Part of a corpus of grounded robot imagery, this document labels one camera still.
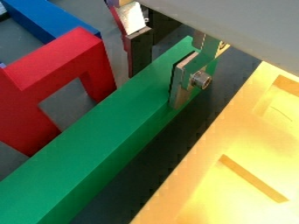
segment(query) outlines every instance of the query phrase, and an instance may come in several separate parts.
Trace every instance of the gray surface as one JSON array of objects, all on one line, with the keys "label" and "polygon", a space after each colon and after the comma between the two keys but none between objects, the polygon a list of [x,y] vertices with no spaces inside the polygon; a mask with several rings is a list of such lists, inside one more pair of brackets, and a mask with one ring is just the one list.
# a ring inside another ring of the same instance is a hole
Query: gray surface
[{"label": "gray surface", "polygon": [[4,143],[0,143],[0,181],[27,161],[29,157]]},{"label": "gray surface", "polygon": [[299,1],[138,0],[286,71],[299,75]]},{"label": "gray surface", "polygon": [[0,23],[0,61],[7,65],[42,46],[43,43],[11,18]]}]

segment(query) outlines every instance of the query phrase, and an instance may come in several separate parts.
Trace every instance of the screw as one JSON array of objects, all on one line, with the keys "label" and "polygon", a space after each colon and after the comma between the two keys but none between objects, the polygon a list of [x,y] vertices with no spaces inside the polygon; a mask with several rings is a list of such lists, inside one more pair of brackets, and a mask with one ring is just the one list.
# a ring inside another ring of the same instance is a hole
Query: screw
[{"label": "screw", "polygon": [[211,76],[206,74],[203,71],[198,71],[191,76],[191,85],[201,89],[205,89],[211,84]]}]

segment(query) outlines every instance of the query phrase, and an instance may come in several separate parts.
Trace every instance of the toy blocks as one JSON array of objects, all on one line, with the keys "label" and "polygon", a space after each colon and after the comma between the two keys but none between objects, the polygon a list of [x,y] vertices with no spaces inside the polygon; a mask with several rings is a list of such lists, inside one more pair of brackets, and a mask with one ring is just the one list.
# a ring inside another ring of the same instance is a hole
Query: toy blocks
[{"label": "toy blocks", "polygon": [[0,68],[0,141],[27,156],[62,133],[39,103],[77,78],[97,102],[117,89],[103,41],[83,28]]},{"label": "toy blocks", "polygon": [[45,44],[79,26],[101,37],[91,25],[46,0],[4,0],[3,4],[14,20]]}]

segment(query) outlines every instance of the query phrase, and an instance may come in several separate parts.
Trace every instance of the blue block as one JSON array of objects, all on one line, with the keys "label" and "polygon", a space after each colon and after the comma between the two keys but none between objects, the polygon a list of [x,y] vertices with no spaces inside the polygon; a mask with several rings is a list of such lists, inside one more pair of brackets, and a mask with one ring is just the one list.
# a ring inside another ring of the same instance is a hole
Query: blue block
[{"label": "blue block", "polygon": [[2,61],[0,61],[0,67],[6,68],[6,63],[3,63]]},{"label": "blue block", "polygon": [[3,0],[3,4],[14,20],[45,44],[79,26],[101,37],[99,30],[46,0]]}]

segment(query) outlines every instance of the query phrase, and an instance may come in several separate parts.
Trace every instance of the glowing yellow surface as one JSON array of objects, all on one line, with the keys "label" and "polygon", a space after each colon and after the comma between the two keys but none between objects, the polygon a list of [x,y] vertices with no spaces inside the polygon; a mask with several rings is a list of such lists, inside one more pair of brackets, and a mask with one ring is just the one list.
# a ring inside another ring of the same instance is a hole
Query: glowing yellow surface
[{"label": "glowing yellow surface", "polygon": [[299,223],[298,77],[261,64],[133,223]]}]

